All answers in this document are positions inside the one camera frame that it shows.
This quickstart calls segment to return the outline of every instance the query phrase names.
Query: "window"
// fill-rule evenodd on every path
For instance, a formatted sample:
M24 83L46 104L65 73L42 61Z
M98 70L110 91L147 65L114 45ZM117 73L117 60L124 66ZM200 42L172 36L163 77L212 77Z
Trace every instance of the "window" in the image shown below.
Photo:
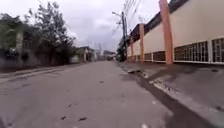
M207 41L174 48L175 61L208 62L208 58Z
M138 61L141 61L141 56L140 55L138 55L137 58L138 58Z
M154 52L153 61L166 61L165 51Z
M145 60L152 60L152 53L146 53Z
M213 62L224 62L224 38L212 40Z

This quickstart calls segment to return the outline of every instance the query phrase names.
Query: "street lamp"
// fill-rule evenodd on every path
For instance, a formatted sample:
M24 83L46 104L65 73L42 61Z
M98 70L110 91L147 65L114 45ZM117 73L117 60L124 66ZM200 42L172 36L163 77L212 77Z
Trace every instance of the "street lamp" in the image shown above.
M122 17L120 14L117 14L116 12L112 12L112 14L114 14L116 16L119 16L119 17Z
M122 28L123 28L123 43L124 43L124 48L125 48L125 53L126 53L126 57L127 57L127 43L125 43L126 37L127 37L127 22L126 22L126 18L124 16L124 12L120 14L117 14L116 12L112 12L112 14L119 16L121 18L121 23L122 23Z

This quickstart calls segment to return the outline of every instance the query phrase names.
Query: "tree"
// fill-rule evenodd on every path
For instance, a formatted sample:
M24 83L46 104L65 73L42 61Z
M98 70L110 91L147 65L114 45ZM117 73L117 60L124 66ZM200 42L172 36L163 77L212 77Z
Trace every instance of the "tree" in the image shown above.
M72 44L75 38L67 36L65 21L59 12L59 5L56 2L49 2L46 8L40 5L36 13L29 10L29 15L25 16L25 23L29 23L29 18L35 18L36 22L32 28L26 29L26 39L33 36L39 37L38 41L32 41L38 44L38 48L33 47L32 49L44 55L49 64L68 63L73 54Z
M19 16L13 18L4 13L0 14L0 46L4 49L16 47L16 36L22 31L22 21Z

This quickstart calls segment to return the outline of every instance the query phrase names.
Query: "asphalt road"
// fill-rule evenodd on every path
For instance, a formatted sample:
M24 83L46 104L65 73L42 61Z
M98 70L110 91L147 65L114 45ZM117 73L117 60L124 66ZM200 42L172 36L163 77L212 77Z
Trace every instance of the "asphalt road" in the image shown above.
M165 128L173 114L114 62L0 85L0 128Z

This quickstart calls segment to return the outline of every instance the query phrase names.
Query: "sky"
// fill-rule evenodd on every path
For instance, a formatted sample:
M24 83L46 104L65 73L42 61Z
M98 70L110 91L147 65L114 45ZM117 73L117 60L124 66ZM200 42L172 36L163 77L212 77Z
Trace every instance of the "sky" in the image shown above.
M0 13L12 16L34 12L39 4L56 1L66 22L68 34L75 36L75 46L115 51L122 37L120 18L126 0L0 0ZM159 11L159 0L136 0L127 15L128 32L138 23L147 23Z

